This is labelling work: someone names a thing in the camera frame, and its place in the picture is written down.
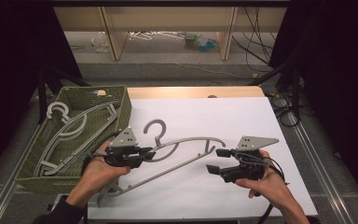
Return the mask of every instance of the person's right hand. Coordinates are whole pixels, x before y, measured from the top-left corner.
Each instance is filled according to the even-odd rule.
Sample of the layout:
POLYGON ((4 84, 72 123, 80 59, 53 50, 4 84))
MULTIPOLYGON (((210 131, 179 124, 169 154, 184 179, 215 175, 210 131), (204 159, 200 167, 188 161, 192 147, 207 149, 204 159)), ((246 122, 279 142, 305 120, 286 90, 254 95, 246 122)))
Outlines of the person's right hand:
MULTIPOLYGON (((261 156, 269 158, 267 151, 260 149, 261 156)), ((281 210, 287 223, 309 223, 304 211, 296 201, 292 192, 287 188, 281 176, 268 168, 261 180, 237 179, 238 186, 250 189, 249 198, 253 198, 257 192, 263 195, 269 202, 281 210)))
MULTIPOLYGON (((267 151, 260 149, 262 157, 268 157, 267 151)), ((269 200, 276 208, 283 206, 283 203, 292 199, 293 195, 282 180, 281 176, 272 169, 267 169, 261 180, 238 179, 235 182, 238 186, 250 189, 249 198, 253 198, 257 192, 269 200)))

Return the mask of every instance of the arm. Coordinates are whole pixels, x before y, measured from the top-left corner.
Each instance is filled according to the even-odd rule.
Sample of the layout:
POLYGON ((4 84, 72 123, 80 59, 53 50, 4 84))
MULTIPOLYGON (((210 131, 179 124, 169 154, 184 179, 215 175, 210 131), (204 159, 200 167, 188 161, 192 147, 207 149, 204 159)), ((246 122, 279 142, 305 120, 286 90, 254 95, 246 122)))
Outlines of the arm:
MULTIPOLYGON (((260 150, 260 153, 263 157, 269 157, 267 151, 260 150)), ((257 192, 267 198, 274 207, 282 212, 288 224, 310 223, 281 176, 272 169, 267 169, 261 180, 238 179, 235 183, 250 189, 249 198, 253 198, 257 192)))
MULTIPOLYGON (((109 142, 103 143, 101 149, 104 150, 108 145, 109 142)), ((77 224, 86 212, 86 205, 92 195, 116 177, 128 174, 130 170, 130 167, 110 166, 102 157, 93 158, 68 197, 62 197, 49 215, 38 217, 34 224, 77 224)))

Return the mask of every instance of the black panel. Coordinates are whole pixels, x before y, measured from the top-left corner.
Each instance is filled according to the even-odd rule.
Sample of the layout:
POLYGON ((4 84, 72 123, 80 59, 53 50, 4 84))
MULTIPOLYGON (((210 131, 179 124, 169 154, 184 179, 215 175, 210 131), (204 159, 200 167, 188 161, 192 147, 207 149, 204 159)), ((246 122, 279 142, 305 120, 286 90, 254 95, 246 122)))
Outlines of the black panel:
POLYGON ((315 57, 304 74, 306 90, 358 183, 358 2, 328 7, 315 57))
POLYGON ((0 156, 45 65, 81 77, 53 9, 0 1, 0 156))

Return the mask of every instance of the metal rail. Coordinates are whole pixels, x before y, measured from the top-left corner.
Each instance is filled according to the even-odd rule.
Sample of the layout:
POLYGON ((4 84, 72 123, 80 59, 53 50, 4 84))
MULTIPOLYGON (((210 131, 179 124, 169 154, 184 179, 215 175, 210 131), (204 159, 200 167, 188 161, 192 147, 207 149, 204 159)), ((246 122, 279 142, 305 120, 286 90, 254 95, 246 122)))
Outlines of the metal rail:
MULTIPOLYGON (((296 118, 291 113, 289 115, 291 122, 294 124, 296 123, 296 118)), ((312 165, 312 168, 321 183, 321 186, 324 190, 324 193, 330 202, 334 212, 336 213, 336 217, 341 224, 351 224, 354 223, 351 213, 348 210, 347 205, 343 201, 342 197, 340 196, 336 186, 334 185, 330 175, 327 173, 324 165, 319 158, 318 153, 315 150, 310 138, 307 135, 307 132, 304 129, 301 121, 295 126, 295 131, 297 137, 304 148, 304 151, 312 165)))
POLYGON ((34 141, 34 138, 36 137, 36 134, 38 133, 40 127, 41 127, 41 125, 36 126, 34 134, 31 137, 31 140, 28 142, 26 149, 22 152, 21 157, 19 158, 19 161, 17 162, 16 166, 14 167, 13 172, 11 173, 9 179, 7 180, 6 184, 4 185, 3 189, 0 192, 0 219, 1 219, 2 215, 5 213, 5 210, 14 194, 14 191, 16 190, 17 183, 14 181, 16 174, 19 171, 21 164, 22 164, 26 154, 29 151, 30 145, 34 141))

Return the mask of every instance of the table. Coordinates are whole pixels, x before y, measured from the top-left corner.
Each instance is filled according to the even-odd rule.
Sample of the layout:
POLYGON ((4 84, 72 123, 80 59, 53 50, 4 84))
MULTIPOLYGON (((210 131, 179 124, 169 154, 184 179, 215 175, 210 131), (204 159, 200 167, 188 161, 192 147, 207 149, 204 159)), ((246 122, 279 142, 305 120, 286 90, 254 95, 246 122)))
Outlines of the table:
MULTIPOLYGON (((243 134, 279 138, 279 143, 265 147, 265 150, 280 163, 291 183, 289 188, 305 213, 317 215, 269 100, 258 87, 129 88, 129 94, 132 103, 130 126, 140 147, 152 147, 154 136, 160 131, 158 128, 151 129, 147 135, 142 133, 144 125, 151 119, 163 119, 167 124, 161 143, 208 135, 221 138, 227 148, 234 148, 243 134)), ((203 145, 191 143, 182 150, 178 148, 164 161, 144 162, 139 169, 123 176, 120 186, 133 185, 158 171, 194 158, 202 152, 203 145), (189 151, 189 148, 200 151, 189 151)), ((238 163, 232 158, 209 154, 139 188, 117 197, 107 197, 101 208, 96 207, 95 198, 91 199, 89 219, 109 222, 212 221, 260 217, 264 213, 269 205, 266 199, 248 199, 246 189, 208 174, 205 164, 228 167, 238 163)), ((271 212, 271 216, 280 215, 279 210, 271 212)))

